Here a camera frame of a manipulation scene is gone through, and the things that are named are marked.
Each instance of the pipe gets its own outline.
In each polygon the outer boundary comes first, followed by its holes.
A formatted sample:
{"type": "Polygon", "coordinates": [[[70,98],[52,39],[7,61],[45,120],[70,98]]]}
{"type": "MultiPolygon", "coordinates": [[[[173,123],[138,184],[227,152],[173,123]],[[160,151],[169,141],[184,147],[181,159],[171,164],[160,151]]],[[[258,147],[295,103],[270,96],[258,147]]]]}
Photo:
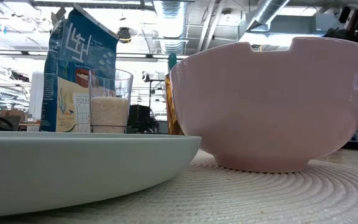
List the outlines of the pipe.
{"type": "Polygon", "coordinates": [[[205,35],[206,35],[206,31],[208,30],[208,27],[209,27],[209,22],[211,21],[211,17],[212,17],[212,13],[213,13],[213,10],[214,10],[215,2],[216,2],[216,0],[209,2],[208,15],[206,16],[204,26],[203,26],[203,30],[201,31],[201,36],[200,36],[200,40],[198,41],[197,51],[196,52],[199,52],[201,50],[202,46],[203,46],[204,38],[205,38],[205,35]]]}
{"type": "MultiPolygon", "coordinates": [[[[156,24],[149,23],[149,22],[145,22],[143,24],[150,25],[150,26],[155,26],[156,25],[156,24]]],[[[186,26],[189,26],[189,27],[203,27],[204,25],[201,25],[201,24],[188,24],[186,26]]],[[[229,25],[217,25],[216,27],[238,28],[238,26],[229,26],[229,25]]]]}
{"type": "Polygon", "coordinates": [[[218,9],[216,10],[214,21],[212,22],[211,28],[209,30],[208,38],[206,39],[206,42],[205,42],[205,45],[204,45],[204,50],[207,50],[208,47],[209,47],[209,44],[211,43],[212,36],[215,33],[215,29],[216,29],[216,26],[217,26],[217,24],[219,22],[219,17],[222,14],[222,10],[223,10],[223,6],[224,6],[225,2],[226,1],[224,1],[224,0],[219,1],[219,6],[218,6],[218,9]]]}
{"type": "MultiPolygon", "coordinates": [[[[159,36],[184,38],[187,3],[180,1],[154,1],[153,3],[157,13],[159,36]]],[[[160,41],[160,46],[165,54],[182,54],[185,43],[166,40],[160,41]]]]}
{"type": "Polygon", "coordinates": [[[255,16],[249,22],[246,32],[271,22],[289,2],[290,0],[260,0],[258,8],[255,10],[255,16]]]}
{"type": "MultiPolygon", "coordinates": [[[[186,39],[187,37],[189,37],[189,24],[190,24],[190,14],[187,14],[187,27],[186,27],[186,39]]],[[[184,54],[186,54],[186,47],[187,47],[187,42],[185,42],[185,50],[183,51],[184,54]]]]}

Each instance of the ventilation duct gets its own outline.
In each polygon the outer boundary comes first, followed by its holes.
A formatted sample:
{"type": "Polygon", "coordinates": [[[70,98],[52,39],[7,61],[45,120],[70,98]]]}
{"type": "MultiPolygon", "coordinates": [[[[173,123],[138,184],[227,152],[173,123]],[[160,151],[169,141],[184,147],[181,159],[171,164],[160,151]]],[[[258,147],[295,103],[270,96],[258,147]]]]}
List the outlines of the ventilation duct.
{"type": "MultiPolygon", "coordinates": [[[[185,33],[186,3],[181,1],[154,1],[158,19],[158,34],[161,37],[182,39],[185,33]]],[[[161,40],[161,49],[165,54],[182,54],[184,42],[161,40]]]]}
{"type": "Polygon", "coordinates": [[[258,4],[258,8],[252,11],[254,17],[248,23],[247,32],[261,25],[270,23],[289,1],[290,0],[261,0],[258,4]]]}

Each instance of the ceiling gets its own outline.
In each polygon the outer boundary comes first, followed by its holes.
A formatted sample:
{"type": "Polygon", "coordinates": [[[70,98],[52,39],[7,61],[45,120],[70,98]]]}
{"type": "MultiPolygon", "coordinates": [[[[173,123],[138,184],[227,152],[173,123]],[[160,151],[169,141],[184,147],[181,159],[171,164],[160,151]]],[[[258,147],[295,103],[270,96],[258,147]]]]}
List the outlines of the ceiling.
{"type": "MultiPolygon", "coordinates": [[[[237,42],[238,25],[244,14],[257,7],[258,0],[223,0],[225,14],[221,14],[214,31],[214,39],[209,48],[237,42]]],[[[135,1],[108,1],[108,0],[54,0],[30,1],[7,0],[0,1],[0,50],[45,52],[48,49],[48,38],[52,29],[51,13],[56,13],[60,6],[70,6],[70,2],[78,2],[86,6],[86,11],[97,21],[113,32],[120,27],[131,29],[132,41],[129,44],[119,43],[118,53],[133,54],[162,54],[158,38],[158,21],[154,11],[128,9],[135,1]]],[[[340,6],[358,1],[314,1],[292,0],[282,11],[281,15],[312,16],[316,10],[323,7],[339,9],[340,6]]],[[[185,25],[185,55],[196,53],[201,31],[203,29],[203,15],[206,12],[209,0],[190,1],[186,4],[185,25]]],[[[145,2],[146,7],[152,3],[145,2]]],[[[117,62],[117,68],[128,70],[135,76],[134,97],[132,102],[148,105],[148,83],[142,81],[144,72],[163,78],[168,73],[166,60],[153,62],[117,62]]],[[[27,108],[30,97],[29,83],[12,80],[12,72],[23,74],[31,81],[34,72],[44,69],[43,57],[10,57],[0,55],[0,84],[13,84],[13,86],[0,86],[0,105],[15,105],[17,108],[27,108]]],[[[155,113],[163,113],[165,103],[163,91],[157,90],[152,98],[152,109],[155,113]]]]}

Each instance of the white ceiling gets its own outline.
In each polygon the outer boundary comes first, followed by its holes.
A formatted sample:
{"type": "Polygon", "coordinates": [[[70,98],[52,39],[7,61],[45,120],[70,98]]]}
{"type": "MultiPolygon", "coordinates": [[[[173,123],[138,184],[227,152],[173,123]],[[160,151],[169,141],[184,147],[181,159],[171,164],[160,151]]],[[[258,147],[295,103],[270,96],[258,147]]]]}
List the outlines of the white ceiling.
{"type": "MultiPolygon", "coordinates": [[[[292,0],[290,6],[280,12],[283,15],[310,16],[315,13],[315,7],[330,5],[331,3],[347,3],[349,1],[314,1],[292,0]]],[[[52,29],[50,15],[57,12],[59,7],[33,7],[30,1],[11,0],[5,2],[6,6],[12,11],[8,13],[0,12],[0,50],[28,50],[39,51],[48,49],[49,30],[52,29]]],[[[196,52],[198,41],[201,35],[202,16],[207,9],[209,0],[196,0],[189,3],[187,7],[188,19],[186,24],[186,38],[189,42],[186,45],[186,54],[196,52]]],[[[241,20],[241,15],[255,9],[257,0],[226,0],[224,7],[230,8],[231,13],[221,16],[218,26],[214,32],[215,39],[211,41],[210,48],[223,44],[229,44],[238,40],[237,26],[241,20]]],[[[104,24],[108,29],[117,32],[119,27],[130,27],[133,36],[131,43],[119,44],[118,53],[152,53],[161,52],[159,42],[153,40],[158,36],[157,18],[152,11],[137,11],[129,9],[86,9],[96,20],[104,24]]],[[[34,71],[44,69],[43,60],[33,60],[31,58],[10,58],[0,57],[0,83],[18,83],[18,81],[9,80],[6,76],[7,69],[15,70],[31,77],[34,71]]],[[[143,71],[149,73],[167,73],[166,62],[118,62],[117,68],[128,70],[135,75],[134,88],[148,87],[148,84],[142,83],[141,75],[143,71]]],[[[29,94],[23,94],[22,88],[10,88],[22,95],[22,98],[28,98],[29,94]]],[[[134,96],[142,95],[142,101],[147,101],[148,97],[143,96],[144,92],[134,93],[134,96]]],[[[165,103],[160,100],[156,103],[155,110],[163,110],[165,103]]]]}

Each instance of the rice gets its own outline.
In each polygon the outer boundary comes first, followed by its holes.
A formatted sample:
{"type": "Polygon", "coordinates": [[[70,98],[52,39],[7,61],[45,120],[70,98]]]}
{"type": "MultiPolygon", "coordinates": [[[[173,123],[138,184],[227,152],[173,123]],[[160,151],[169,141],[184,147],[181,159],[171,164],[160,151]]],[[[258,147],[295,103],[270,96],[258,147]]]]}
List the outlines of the rice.
{"type": "Polygon", "coordinates": [[[128,119],[127,99],[97,96],[91,99],[91,125],[94,133],[124,133],[128,119]]]}

